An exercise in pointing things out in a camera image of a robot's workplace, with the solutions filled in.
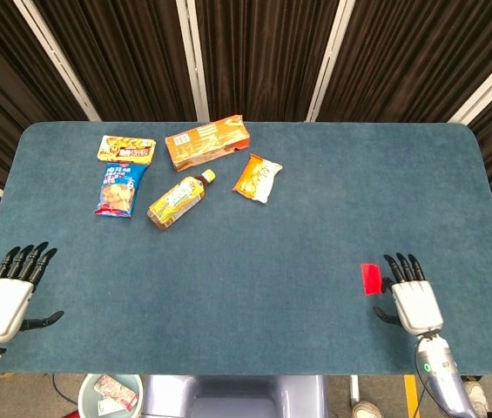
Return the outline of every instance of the sneaker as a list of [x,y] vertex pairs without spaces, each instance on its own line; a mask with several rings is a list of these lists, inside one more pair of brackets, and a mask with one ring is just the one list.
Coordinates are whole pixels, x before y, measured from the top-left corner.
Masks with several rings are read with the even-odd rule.
[[483,392],[482,385],[477,381],[465,381],[464,389],[470,398],[472,408],[478,414],[479,418],[487,418],[488,416],[488,401],[486,400],[486,394]]
[[383,418],[380,410],[377,407],[367,401],[359,401],[352,408],[353,418]]

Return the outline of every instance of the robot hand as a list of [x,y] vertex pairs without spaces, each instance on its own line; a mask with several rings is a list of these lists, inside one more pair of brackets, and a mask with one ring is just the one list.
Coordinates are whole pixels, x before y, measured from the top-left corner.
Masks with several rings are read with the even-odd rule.
[[412,254],[408,255],[412,266],[406,258],[396,254],[402,270],[395,259],[385,254],[385,260],[391,266],[396,282],[389,277],[383,278],[384,290],[390,290],[398,316],[384,313],[380,307],[374,307],[377,316],[389,324],[401,325],[412,335],[437,334],[443,325],[441,311],[431,285],[421,270],[420,263]]
[[64,315],[64,311],[57,311],[46,319],[23,319],[30,298],[48,262],[57,251],[52,248],[40,257],[47,246],[48,242],[43,242],[34,248],[27,246],[21,251],[16,246],[0,263],[0,344],[11,340],[18,331],[48,327]]

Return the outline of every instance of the orange box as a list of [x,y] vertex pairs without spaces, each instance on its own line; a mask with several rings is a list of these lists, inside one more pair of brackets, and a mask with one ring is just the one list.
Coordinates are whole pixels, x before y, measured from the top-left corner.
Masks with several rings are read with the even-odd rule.
[[181,172],[249,146],[249,132],[241,115],[166,137],[174,168]]

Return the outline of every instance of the blue table mat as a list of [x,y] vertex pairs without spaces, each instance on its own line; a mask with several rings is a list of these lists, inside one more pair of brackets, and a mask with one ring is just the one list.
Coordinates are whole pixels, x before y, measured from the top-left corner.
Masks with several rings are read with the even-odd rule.
[[[0,205],[0,260],[58,252],[0,370],[147,374],[413,373],[415,338],[378,320],[361,263],[414,253],[464,374],[492,374],[492,197],[453,124],[246,123],[251,147],[175,172],[167,135],[197,123],[53,122],[21,138]],[[155,138],[133,218],[96,216],[104,134]],[[250,152],[284,169],[268,203],[232,188]],[[148,205],[212,168],[206,198],[161,232]]]

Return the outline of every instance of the blue snack bag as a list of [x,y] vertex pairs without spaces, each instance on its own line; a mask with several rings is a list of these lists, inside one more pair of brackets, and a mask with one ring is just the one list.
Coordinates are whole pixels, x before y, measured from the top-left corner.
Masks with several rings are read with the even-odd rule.
[[107,164],[95,214],[131,218],[135,193],[146,168],[139,164]]

